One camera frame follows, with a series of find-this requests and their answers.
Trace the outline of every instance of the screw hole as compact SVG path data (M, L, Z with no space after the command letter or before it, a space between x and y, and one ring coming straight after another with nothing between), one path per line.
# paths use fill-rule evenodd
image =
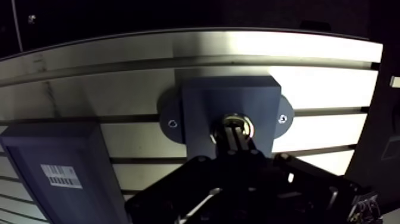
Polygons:
M178 127L178 123L176 123L175 120L170 120L170 121L168 122L168 127L170 127L170 128Z

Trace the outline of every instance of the slatwall panel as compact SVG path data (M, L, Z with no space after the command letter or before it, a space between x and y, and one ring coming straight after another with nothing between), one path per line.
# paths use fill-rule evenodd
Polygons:
M297 115L273 152L301 152L300 159L342 175L354 151L320 149L357 144L367 116L360 108L370 105L377 79L370 66L381 54L378 43L283 32L187 32L78 43L0 63L0 86L10 85L0 88L0 122L109 119L101 130L127 200L178 168L173 159L186 157L185 146L166 138L157 123L160 95L191 77L272 75ZM0 221L45 223L1 155ZM139 158L166 162L135 162Z
M8 211L24 214L26 216L46 220L36 205L12 200L9 198L0 197L0 209L6 209Z
M194 76L272 75L296 110L369 106L377 71L321 67L200 67L125 71L0 88L0 118L156 114L158 97Z
M0 179L0 195L6 195L27 201L32 200L22 183L2 179Z
M28 217L20 216L17 214L13 214L7 211L0 210L0 217L11 223L22 223L22 224L47 224L46 221L39 221L35 219L30 219Z

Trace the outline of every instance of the white sticker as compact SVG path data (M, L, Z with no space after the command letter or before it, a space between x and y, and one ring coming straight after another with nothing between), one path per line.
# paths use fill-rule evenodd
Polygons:
M71 166L40 165L52 186L63 186L66 188L80 188L82 185Z

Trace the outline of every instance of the gray box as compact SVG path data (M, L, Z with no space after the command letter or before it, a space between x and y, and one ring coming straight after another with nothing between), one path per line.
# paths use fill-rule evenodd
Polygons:
M15 124L0 139L19 178L51 223L128 223L98 124Z

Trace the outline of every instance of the curved metal edge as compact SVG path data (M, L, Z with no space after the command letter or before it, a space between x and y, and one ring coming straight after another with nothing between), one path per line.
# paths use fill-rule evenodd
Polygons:
M280 122L281 116L285 116L285 122ZM295 117L295 111L293 110L292 105L286 99L286 97L281 96L279 102L279 109L278 109L278 117L276 119L276 128L275 128L275 138L281 137L285 134L290 126L293 123L293 118Z

